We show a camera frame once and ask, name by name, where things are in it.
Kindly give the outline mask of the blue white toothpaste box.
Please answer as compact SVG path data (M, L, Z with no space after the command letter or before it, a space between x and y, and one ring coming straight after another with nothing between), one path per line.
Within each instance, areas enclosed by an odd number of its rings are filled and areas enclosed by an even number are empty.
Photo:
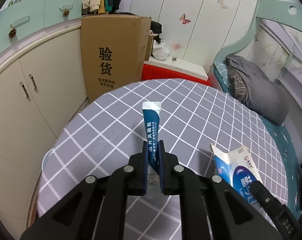
M210 148L214 154L217 174L257 211L260 211L261 206L251 194L250 186L254 181L261 182L262 179L247 147L242 145L228 153L222 152L213 144Z

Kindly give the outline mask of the blue toothpaste tube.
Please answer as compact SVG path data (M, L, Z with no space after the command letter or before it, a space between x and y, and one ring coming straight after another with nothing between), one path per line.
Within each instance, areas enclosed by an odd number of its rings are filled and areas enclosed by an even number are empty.
M161 102L145 101L142 103L142 111L148 143L148 177L146 197L149 199L156 199L162 196L158 163L158 130Z

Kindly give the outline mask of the teal bed sheet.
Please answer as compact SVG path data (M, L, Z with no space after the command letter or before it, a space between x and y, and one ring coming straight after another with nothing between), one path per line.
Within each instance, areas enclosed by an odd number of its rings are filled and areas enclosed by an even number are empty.
M231 110L233 118L230 145L238 142L251 150L265 186L278 198L287 199L290 211L299 218L302 214L299 205L301 168L285 125L274 125L233 98L215 66L212 66L212 76L227 94L226 109Z

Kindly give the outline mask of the light blue plastic bin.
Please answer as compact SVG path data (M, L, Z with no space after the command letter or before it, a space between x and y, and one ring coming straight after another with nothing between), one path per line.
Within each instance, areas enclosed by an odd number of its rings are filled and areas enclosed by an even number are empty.
M52 158L52 156L54 155L54 151L53 149L49 149L46 154L44 155L42 162L41 162L41 172L44 173L45 167L48 164L48 162L50 161L50 159Z

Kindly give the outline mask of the grey checked tablecloth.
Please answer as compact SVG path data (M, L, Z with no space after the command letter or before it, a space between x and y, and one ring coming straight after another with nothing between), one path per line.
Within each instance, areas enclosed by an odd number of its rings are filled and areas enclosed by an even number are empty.
M215 88L182 79L137 82L104 94L72 118L53 146L39 181L38 214L86 176L109 176L141 151L145 101L162 103L158 137L165 150L195 173L210 177L215 171L211 144L223 152L243 145L230 145L233 118L226 99Z

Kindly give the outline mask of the grey folded duvet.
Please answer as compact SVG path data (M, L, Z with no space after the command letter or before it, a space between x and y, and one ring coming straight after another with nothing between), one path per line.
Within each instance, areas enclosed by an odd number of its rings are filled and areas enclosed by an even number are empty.
M226 57L228 74L233 79L234 97L247 108L280 126L289 113L289 95L269 80L253 62L238 55Z

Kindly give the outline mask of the red box with white lid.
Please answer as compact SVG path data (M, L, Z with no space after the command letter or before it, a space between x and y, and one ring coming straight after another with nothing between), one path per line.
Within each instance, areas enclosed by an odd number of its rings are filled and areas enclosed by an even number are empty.
M212 83L210 82L209 79L203 80L188 74L184 74L182 72L145 63L143 65L141 80L147 81L147 80L155 80L155 79L185 79L188 81L193 81L212 87Z

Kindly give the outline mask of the tall cardboard box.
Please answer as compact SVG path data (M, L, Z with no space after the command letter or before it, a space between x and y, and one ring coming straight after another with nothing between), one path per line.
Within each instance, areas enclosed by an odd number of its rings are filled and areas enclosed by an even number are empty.
M80 38L90 102L141 80L151 18L103 14L82 18Z

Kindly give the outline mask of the white plastic bag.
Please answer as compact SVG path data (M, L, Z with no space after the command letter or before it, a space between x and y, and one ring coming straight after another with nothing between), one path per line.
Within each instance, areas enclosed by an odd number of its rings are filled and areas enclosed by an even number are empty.
M165 61L169 57L170 50L167 43L161 40L159 43L154 41L152 47L152 56L158 61Z

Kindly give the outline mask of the white wardrobe doors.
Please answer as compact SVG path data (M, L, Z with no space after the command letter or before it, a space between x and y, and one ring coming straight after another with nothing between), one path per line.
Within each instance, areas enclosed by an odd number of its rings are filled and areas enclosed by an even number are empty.
M257 0L131 0L130 12L162 25L170 54L209 69L218 51L241 38ZM181 15L191 20L183 25Z

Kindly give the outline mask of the pink butterfly sticker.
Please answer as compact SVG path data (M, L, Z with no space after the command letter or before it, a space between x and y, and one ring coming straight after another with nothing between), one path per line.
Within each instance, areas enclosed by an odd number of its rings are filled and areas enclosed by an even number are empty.
M186 14L183 13L180 17L180 21L183 25L189 24L191 22L191 20L186 18Z

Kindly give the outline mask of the pine cone ornament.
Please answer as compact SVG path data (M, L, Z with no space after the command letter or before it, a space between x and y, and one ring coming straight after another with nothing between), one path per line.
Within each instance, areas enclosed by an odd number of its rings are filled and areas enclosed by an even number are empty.
M12 38L15 38L16 37L16 29L15 28L12 28L11 30L10 30L10 32L9 32L9 34L8 34L8 37L10 38L10 39L12 39Z
M65 10L63 11L63 17L68 17L69 14L70 14L69 9L65 9Z

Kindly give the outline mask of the teal drawer stair unit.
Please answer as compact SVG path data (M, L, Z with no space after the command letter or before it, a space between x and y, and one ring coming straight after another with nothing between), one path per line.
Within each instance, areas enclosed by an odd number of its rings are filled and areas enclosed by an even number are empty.
M63 11L69 9L68 17ZM28 35L52 25L80 18L82 0L24 0L0 11L0 54ZM16 37L8 34L16 29Z

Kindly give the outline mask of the teal bunk bed frame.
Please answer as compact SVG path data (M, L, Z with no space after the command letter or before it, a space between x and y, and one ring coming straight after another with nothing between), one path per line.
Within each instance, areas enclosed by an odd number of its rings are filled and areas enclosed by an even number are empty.
M225 58L235 54L255 63L274 81L288 71L302 83L302 6L279 0L257 0L247 32L216 55L209 77L219 76Z

